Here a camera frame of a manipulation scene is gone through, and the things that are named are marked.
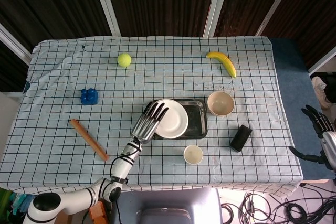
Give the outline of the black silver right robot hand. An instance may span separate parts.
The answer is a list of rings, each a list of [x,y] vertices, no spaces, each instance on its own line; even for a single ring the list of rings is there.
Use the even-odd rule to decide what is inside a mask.
[[[335,172],[335,129],[330,120],[321,112],[317,111],[310,105],[306,104],[306,108],[301,109],[312,122],[313,128],[320,140],[322,151],[320,156],[306,155],[297,151],[293,146],[288,148],[294,156],[304,160],[318,164],[325,164],[327,169]]]

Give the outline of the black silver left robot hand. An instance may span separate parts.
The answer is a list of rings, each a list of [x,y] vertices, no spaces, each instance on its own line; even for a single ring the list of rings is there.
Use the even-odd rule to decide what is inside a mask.
[[[165,102],[160,104],[154,101],[150,102],[131,132],[133,141],[141,144],[150,142],[168,110],[169,108],[165,105]]]

